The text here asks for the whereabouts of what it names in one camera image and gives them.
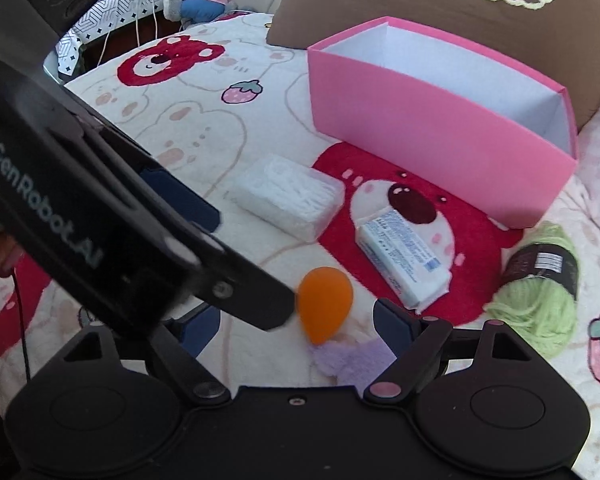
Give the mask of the purple plush toy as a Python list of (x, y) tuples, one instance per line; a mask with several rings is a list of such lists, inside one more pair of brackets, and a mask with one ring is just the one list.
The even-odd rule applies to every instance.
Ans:
[(313, 347), (317, 370), (332, 378), (337, 386), (352, 386), (362, 396), (396, 357), (382, 339), (365, 342), (329, 340)]

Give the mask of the orange makeup sponge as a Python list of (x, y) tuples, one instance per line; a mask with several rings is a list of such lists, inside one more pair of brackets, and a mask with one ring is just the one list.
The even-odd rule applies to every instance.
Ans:
[(321, 266), (309, 271), (297, 290), (297, 311), (307, 339), (321, 346), (338, 333), (354, 300), (351, 281), (342, 271)]

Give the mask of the clear cotton pad pack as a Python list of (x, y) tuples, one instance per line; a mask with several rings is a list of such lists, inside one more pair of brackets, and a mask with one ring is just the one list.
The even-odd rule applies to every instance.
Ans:
[(229, 189), (239, 207), (307, 244), (325, 232), (344, 195), (340, 180), (279, 155), (260, 158)]

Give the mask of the white soap bar pack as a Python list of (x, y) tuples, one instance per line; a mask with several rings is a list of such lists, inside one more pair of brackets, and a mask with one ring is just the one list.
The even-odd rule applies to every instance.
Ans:
[(449, 291), (451, 271), (395, 209), (363, 222), (355, 240), (407, 310), (422, 314)]

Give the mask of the bear print bed blanket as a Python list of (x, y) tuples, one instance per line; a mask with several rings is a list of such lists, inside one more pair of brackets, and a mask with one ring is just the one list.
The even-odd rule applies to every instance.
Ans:
[[(415, 224), (452, 273), (449, 292), (426, 313), (453, 324), (479, 327), (483, 306), (498, 288), (501, 265), (521, 231), (503, 228), (483, 212), (390, 162), (318, 134), (309, 105), (306, 52), (266, 44), (271, 16), (250, 14), (188, 28), (176, 37), (221, 44), (224, 55), (188, 72), (144, 87), (129, 87), (117, 69), (135, 49), (92, 70), (68, 88), (112, 119), (179, 181), (222, 211), (219, 238), (291, 287), (320, 266), (349, 275), (354, 304), (334, 340), (378, 338), (371, 322), (377, 297), (392, 290), (355, 244), (352, 220), (388, 206), (389, 191), (421, 198), (395, 200), (395, 209), (428, 223)], [(261, 157), (275, 153), (340, 179), (347, 194), (318, 242), (304, 244), (237, 207), (230, 186)], [(590, 200), (573, 177), (547, 212), (571, 238), (580, 261), (578, 325), (550, 363), (588, 404), (592, 427), (577, 472), (600, 479), (600, 228)], [(16, 266), (32, 373), (38, 372), (80, 329), (79, 304), (50, 281), (30, 257)], [(25, 385), (19, 312), (10, 276), (0, 278), (0, 414)], [(334, 386), (313, 362), (309, 342), (294, 318), (263, 333), (223, 315), (219, 333), (200, 361), (235, 393), (244, 386)]]

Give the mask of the green yarn ball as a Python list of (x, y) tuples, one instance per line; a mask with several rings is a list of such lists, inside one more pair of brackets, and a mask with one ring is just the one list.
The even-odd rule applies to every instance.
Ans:
[(501, 286), (484, 312), (503, 321), (549, 360), (577, 325), (579, 261), (571, 238), (553, 222), (530, 230), (505, 259)]

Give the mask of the patterned bedside table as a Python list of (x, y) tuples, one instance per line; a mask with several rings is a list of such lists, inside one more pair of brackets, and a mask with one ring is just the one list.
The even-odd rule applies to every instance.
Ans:
[(163, 0), (98, 0), (66, 32), (54, 50), (57, 56), (57, 72), (61, 78), (77, 74), (80, 55), (88, 44), (103, 39), (109, 44), (114, 32), (130, 26), (134, 31), (135, 46), (140, 45), (140, 26), (149, 26), (149, 38), (157, 39), (166, 28), (160, 24), (163, 18)]

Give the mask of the pink cardboard box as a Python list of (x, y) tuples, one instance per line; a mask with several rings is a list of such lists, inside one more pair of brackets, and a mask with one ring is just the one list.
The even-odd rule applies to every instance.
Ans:
[(316, 129), (510, 229), (544, 216), (577, 167), (567, 89), (505, 54), (377, 18), (307, 50)]

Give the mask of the brown cloud pillow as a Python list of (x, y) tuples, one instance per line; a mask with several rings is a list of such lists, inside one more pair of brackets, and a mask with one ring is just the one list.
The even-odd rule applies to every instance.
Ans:
[(306, 49), (375, 18), (445, 30), (565, 86), (578, 126), (600, 108), (600, 0), (281, 0), (269, 44)]

